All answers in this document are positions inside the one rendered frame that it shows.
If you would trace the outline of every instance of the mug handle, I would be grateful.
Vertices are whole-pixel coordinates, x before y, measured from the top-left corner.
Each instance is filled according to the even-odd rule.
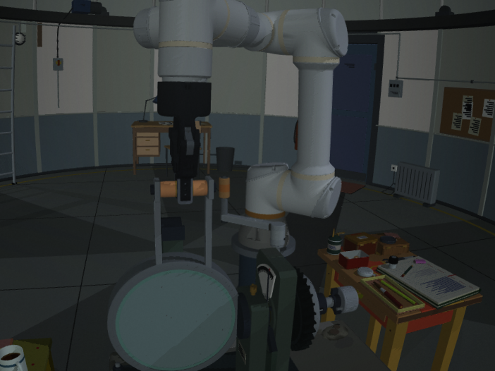
[[[20,362],[16,362],[16,365],[17,365],[17,369],[18,371],[27,371],[27,370],[24,370],[23,366],[20,364]]]

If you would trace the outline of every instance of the coffee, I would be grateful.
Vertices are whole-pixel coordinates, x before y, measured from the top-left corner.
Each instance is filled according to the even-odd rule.
[[[20,356],[20,353],[9,353],[4,355],[1,360],[13,360],[16,359],[18,356]]]

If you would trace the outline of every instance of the pencil tray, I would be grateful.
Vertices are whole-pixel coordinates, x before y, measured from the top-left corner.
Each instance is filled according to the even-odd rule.
[[[396,290],[400,291],[402,294],[407,296],[409,299],[412,301],[415,301],[417,304],[412,304],[410,303],[407,299],[404,299],[402,296],[398,295],[396,292],[392,291],[389,287],[386,287],[384,285],[381,285],[385,290],[387,290],[397,301],[403,305],[401,309],[397,308],[395,304],[393,304],[381,291],[377,289],[375,285],[373,285],[373,281],[378,281],[378,283],[383,280],[386,283],[388,283],[390,286],[395,288]],[[421,308],[424,308],[424,303],[419,299],[417,296],[413,295],[410,291],[407,289],[399,286],[398,284],[395,284],[392,282],[387,276],[376,276],[376,277],[370,277],[370,278],[364,278],[361,279],[361,282],[363,285],[365,285],[368,290],[373,292],[374,295],[378,296],[380,300],[384,301],[390,308],[395,313],[404,313],[404,312],[410,312],[411,310],[418,310]]]

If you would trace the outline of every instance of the switch box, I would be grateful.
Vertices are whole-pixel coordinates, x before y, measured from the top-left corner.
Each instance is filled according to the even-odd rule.
[[[389,80],[389,97],[402,98],[402,80]]]
[[[54,58],[54,71],[63,71],[63,58]]]

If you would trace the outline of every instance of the red pencil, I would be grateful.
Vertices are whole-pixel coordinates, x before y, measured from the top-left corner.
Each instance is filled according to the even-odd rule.
[[[382,287],[378,284],[378,282],[373,281],[373,284],[374,284],[374,285],[375,285],[375,286],[376,286],[376,287],[377,287],[377,288],[378,288],[378,289],[379,289],[382,293],[384,293],[384,295],[385,295],[387,298],[389,298],[389,299],[390,299],[390,301],[391,301],[392,303],[394,303],[395,305],[397,305],[399,309],[401,309],[401,308],[403,307],[403,305],[402,305],[402,304],[401,304],[401,303],[400,303],[397,299],[395,299],[395,298],[394,298],[394,297],[393,297],[393,296],[392,296],[392,295],[391,295],[388,291],[386,291],[384,288],[382,288]]]

